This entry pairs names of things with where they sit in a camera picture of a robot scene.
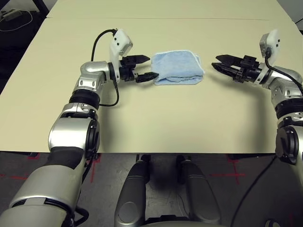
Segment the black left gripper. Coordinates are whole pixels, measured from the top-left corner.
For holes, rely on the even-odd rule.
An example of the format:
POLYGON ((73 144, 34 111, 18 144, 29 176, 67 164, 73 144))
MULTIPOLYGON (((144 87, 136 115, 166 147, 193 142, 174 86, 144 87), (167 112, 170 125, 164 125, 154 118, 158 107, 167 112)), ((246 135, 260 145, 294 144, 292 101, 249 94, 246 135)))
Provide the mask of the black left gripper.
POLYGON ((150 58, 145 55, 130 55, 123 57, 122 60, 120 60, 121 66, 119 67, 120 79, 125 82, 135 80, 136 83, 143 83, 156 79, 159 74, 155 72, 147 72, 138 75, 135 79, 134 69, 136 64, 142 64, 149 60, 150 58))

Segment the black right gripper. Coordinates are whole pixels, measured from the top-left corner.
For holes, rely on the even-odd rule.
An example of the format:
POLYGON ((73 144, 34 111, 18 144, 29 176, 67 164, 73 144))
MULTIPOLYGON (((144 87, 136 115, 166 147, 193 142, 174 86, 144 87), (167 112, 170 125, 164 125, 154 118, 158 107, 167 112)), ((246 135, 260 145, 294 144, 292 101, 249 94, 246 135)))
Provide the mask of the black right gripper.
POLYGON ((228 54, 216 56, 220 63, 213 62, 212 67, 218 72, 233 77, 233 80, 239 83, 255 82, 261 69, 260 63, 256 61, 257 58, 245 55, 243 58, 235 57, 228 54))

